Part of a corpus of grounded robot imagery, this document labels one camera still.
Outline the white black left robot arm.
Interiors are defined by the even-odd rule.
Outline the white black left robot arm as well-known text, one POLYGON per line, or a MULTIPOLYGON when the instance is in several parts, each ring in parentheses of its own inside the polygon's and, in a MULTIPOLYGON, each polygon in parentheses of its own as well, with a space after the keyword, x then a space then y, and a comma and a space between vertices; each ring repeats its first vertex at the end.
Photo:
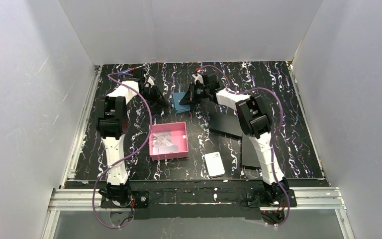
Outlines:
POLYGON ((168 107, 169 102, 163 97, 154 77, 145 70, 132 68, 119 72, 126 76, 115 80, 118 87, 111 93, 96 98, 96 130, 105 147, 108 171, 106 188, 99 193, 113 201, 117 206, 131 206, 134 199, 129 185, 124 155, 124 138, 128 131, 129 118, 127 104, 139 96, 145 106, 168 107))

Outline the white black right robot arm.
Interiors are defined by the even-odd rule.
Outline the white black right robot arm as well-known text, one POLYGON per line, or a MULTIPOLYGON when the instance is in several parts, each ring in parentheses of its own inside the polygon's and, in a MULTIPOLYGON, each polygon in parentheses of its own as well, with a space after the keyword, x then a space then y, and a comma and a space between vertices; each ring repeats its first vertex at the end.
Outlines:
POLYGON ((249 137, 261 167, 264 185, 262 202, 278 202, 290 207, 289 184, 273 149, 275 136, 283 124, 283 110, 280 110, 278 126, 272 130, 273 121, 261 96, 251 96, 249 91, 234 92, 223 87, 214 74, 202 75, 196 72, 192 77, 180 103, 195 105, 202 99, 209 99, 215 104, 235 110, 241 130, 249 137))

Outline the pink plastic tray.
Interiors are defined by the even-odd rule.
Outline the pink plastic tray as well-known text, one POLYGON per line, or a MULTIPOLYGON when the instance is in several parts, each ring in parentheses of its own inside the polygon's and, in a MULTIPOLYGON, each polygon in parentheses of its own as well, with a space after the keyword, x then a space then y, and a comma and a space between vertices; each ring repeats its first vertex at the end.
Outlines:
POLYGON ((152 125, 149 152, 153 161, 187 158, 189 145, 186 122, 152 125))

